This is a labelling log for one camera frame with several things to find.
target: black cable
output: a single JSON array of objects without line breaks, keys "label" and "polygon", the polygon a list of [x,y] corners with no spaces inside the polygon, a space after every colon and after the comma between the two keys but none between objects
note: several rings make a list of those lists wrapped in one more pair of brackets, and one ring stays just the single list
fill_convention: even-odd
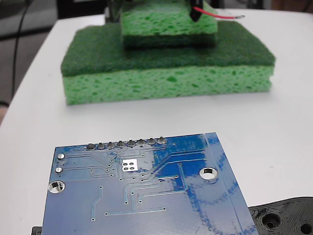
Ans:
[{"label": "black cable", "polygon": [[17,57],[17,54],[18,54],[19,39],[20,39],[22,24],[23,24],[23,21],[24,21],[26,12],[27,12],[27,10],[28,10],[28,7],[29,7],[30,4],[31,4],[31,1],[27,0],[27,1],[25,1],[25,3],[26,3],[26,6],[25,6],[25,9],[24,9],[24,11],[23,11],[21,20],[20,20],[20,25],[19,25],[19,28],[18,28],[18,32],[17,32],[17,34],[16,34],[16,40],[15,40],[15,46],[14,46],[13,71],[12,71],[12,93],[11,93],[12,99],[13,99],[13,96],[14,96],[14,93],[15,93],[16,57]]},{"label": "black cable", "polygon": [[307,4],[305,5],[305,7],[303,8],[302,12],[307,12],[307,10],[309,9],[309,7],[312,4],[312,0],[308,0]]}]

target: green sponge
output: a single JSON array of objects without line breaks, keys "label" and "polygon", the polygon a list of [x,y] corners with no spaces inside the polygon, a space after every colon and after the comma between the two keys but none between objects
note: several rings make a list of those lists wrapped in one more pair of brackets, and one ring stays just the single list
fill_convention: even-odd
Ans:
[{"label": "green sponge", "polygon": [[61,70],[68,104],[266,92],[275,58],[237,22],[218,23],[213,48],[124,51],[116,23],[77,32]]},{"label": "green sponge", "polygon": [[[216,13],[206,2],[204,10]],[[186,0],[133,0],[121,12],[124,47],[209,46],[218,31],[214,17],[202,15],[198,22],[189,17]]]}]

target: circuit board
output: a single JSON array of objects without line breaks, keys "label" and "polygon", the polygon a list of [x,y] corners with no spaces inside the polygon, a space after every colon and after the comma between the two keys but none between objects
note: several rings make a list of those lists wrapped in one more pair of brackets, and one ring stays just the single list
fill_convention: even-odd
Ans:
[{"label": "circuit board", "polygon": [[257,235],[215,133],[57,147],[43,235]]}]

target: screw hole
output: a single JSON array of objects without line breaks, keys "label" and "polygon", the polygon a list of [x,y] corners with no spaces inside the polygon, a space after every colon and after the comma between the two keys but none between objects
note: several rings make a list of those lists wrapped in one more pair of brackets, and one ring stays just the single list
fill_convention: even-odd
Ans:
[{"label": "screw hole", "polygon": [[263,217],[262,223],[265,225],[265,227],[271,230],[277,228],[280,225],[281,220],[278,215],[269,213]]},{"label": "screw hole", "polygon": [[303,224],[300,228],[300,231],[303,233],[303,234],[311,234],[312,233],[312,226],[310,224]]},{"label": "screw hole", "polygon": [[64,188],[65,184],[62,181],[54,181],[49,184],[48,191],[51,193],[60,193]]},{"label": "screw hole", "polygon": [[218,172],[214,168],[206,167],[201,169],[199,174],[205,180],[214,180],[217,178]]}]

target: white tabletop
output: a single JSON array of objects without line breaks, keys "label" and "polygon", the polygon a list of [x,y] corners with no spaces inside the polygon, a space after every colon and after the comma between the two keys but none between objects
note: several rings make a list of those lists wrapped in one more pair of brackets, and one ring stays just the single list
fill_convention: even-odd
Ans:
[{"label": "white tabletop", "polygon": [[76,30],[58,21],[0,128],[0,234],[41,226],[56,146],[217,132],[248,206],[313,196],[313,16],[227,10],[277,58],[269,93],[67,106],[61,61]]}]

